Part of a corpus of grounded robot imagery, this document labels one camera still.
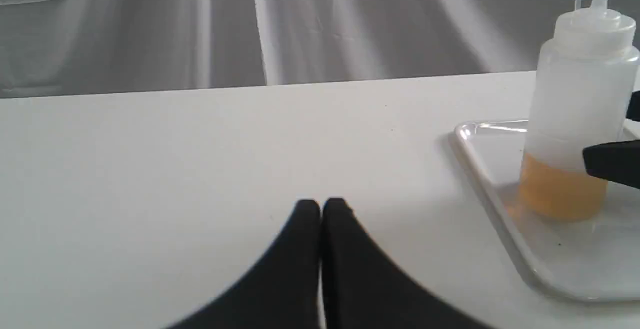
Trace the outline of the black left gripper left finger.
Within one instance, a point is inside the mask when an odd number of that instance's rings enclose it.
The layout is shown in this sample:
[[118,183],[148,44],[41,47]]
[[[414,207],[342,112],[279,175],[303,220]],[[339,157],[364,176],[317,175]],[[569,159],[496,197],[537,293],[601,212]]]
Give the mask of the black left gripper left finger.
[[320,206],[299,200],[251,269],[174,329],[318,329],[321,226]]

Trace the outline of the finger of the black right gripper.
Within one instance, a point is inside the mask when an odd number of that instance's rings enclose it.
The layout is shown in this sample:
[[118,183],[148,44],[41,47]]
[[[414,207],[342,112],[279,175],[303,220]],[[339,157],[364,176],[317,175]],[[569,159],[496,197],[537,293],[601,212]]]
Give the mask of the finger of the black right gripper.
[[631,94],[627,106],[626,119],[640,122],[640,90],[636,90]]
[[640,188],[640,140],[617,141],[585,147],[582,151],[589,176],[631,188]]

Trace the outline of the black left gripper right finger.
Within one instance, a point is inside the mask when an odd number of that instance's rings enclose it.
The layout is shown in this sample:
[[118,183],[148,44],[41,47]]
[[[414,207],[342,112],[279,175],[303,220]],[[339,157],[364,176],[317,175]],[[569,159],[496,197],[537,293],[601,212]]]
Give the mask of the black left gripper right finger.
[[323,206],[322,301],[328,329],[485,328],[406,275],[341,197]]

